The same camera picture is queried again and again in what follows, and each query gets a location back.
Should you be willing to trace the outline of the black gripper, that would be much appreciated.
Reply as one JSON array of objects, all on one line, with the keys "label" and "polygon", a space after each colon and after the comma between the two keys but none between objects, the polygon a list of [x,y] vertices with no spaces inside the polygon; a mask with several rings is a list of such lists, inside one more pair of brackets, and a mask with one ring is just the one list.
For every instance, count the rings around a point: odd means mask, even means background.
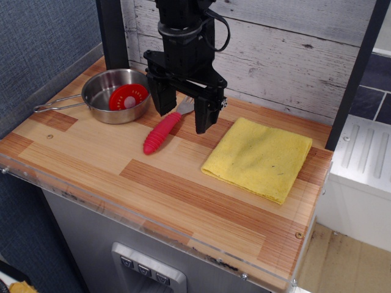
[{"label": "black gripper", "polygon": [[217,103],[224,97],[227,81],[213,68],[215,53],[214,29],[181,32],[161,31],[163,51],[147,50],[148,86],[156,111],[163,116],[177,105],[176,92],[195,99],[196,133],[204,134],[217,122]]}]

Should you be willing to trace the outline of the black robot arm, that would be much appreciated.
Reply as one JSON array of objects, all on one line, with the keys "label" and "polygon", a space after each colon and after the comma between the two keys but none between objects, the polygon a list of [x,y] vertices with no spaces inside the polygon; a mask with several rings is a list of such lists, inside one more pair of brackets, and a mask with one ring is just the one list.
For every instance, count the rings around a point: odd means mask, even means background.
[{"label": "black robot arm", "polygon": [[213,68],[215,22],[226,20],[210,9],[212,1],[157,1],[163,51],[144,52],[155,109],[165,115],[177,105],[176,93],[195,102],[195,129],[203,134],[218,120],[227,81]]}]

